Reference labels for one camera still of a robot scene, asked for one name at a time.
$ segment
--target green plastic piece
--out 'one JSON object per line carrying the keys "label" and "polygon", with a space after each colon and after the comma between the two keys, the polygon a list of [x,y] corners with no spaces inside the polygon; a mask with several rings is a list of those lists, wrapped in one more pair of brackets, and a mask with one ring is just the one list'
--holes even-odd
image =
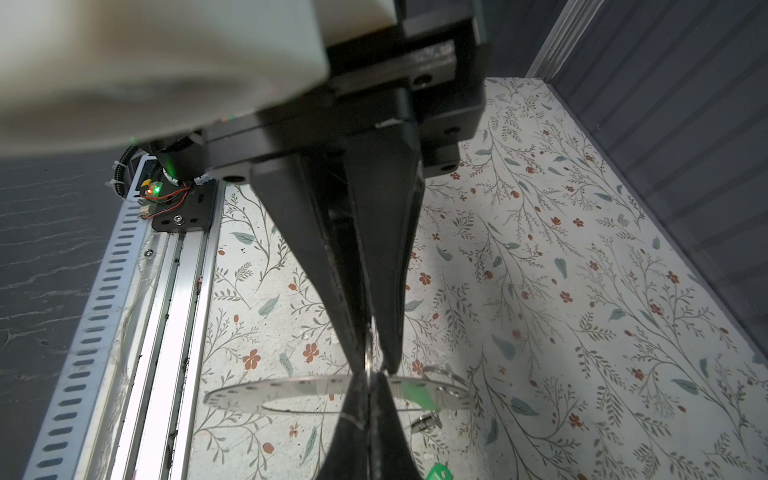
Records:
{"label": "green plastic piece", "polygon": [[425,480],[453,480],[453,474],[442,463],[436,463],[427,474]]}
{"label": "green plastic piece", "polygon": [[440,411],[440,408],[429,396],[429,392],[426,387],[413,385],[411,383],[404,382],[402,384],[402,392],[406,397],[406,400],[414,402],[416,405],[422,407],[424,410]]}

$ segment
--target dark gray wall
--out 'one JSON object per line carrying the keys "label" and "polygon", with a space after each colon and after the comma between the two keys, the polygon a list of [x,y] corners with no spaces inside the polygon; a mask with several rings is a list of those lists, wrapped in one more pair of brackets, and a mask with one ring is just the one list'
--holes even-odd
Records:
{"label": "dark gray wall", "polygon": [[122,150],[0,160],[0,477],[21,478],[121,201]]}
{"label": "dark gray wall", "polygon": [[606,0],[552,82],[764,352],[767,7]]}
{"label": "dark gray wall", "polygon": [[[407,0],[415,16],[468,0]],[[567,0],[479,0],[495,50],[489,77],[524,77]]]}

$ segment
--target red wire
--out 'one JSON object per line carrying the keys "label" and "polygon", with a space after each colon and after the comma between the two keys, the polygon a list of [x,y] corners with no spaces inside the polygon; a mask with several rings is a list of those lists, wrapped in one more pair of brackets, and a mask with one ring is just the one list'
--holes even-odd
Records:
{"label": "red wire", "polygon": [[181,207],[181,204],[183,204],[183,203],[184,203],[184,200],[186,200],[186,199],[187,199],[187,195],[188,195],[188,194],[189,194],[189,188],[185,189],[185,191],[184,191],[184,196],[181,198],[181,200],[179,200],[179,203],[178,203],[178,204],[175,204],[175,205],[173,205],[171,208],[167,208],[167,209],[165,209],[165,210],[163,210],[163,211],[161,211],[161,212],[157,212],[156,214],[152,214],[152,215],[150,215],[149,217],[142,217],[142,218],[143,218],[143,219],[145,219],[145,220],[149,220],[149,219],[151,219],[151,218],[155,218],[157,215],[167,214],[167,213],[168,213],[168,212],[170,212],[171,210],[176,210],[178,207]]}
{"label": "red wire", "polygon": [[145,200],[163,200],[164,198],[169,198],[169,197],[172,197],[174,195],[178,195],[181,192],[189,191],[190,188],[191,187],[180,188],[179,190],[176,190],[175,192],[169,193],[165,197],[145,197],[144,195],[141,195],[141,198],[144,198]]}

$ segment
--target mounting hole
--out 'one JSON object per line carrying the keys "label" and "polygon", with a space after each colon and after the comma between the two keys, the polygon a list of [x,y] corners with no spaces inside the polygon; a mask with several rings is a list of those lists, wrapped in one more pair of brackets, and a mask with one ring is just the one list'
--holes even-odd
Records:
{"label": "mounting hole", "polygon": [[432,81],[432,76],[430,74],[424,74],[424,75],[420,75],[420,76],[414,78],[413,84],[416,85],[416,86],[426,85],[430,81]]}

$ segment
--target floral wallpaper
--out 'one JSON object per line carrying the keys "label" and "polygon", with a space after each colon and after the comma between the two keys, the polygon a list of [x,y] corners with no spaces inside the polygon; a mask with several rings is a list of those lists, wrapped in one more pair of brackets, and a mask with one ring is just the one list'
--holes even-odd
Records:
{"label": "floral wallpaper", "polygon": [[[405,430],[421,471],[767,477],[760,357],[543,82],[486,88],[460,168],[427,182],[411,254],[401,374],[440,366],[475,396],[471,410],[442,412],[442,429]],[[322,303],[247,188],[227,191],[217,261],[203,391],[348,371]],[[404,429],[417,417],[401,413]],[[200,405],[189,476],[312,478],[337,419]]]}

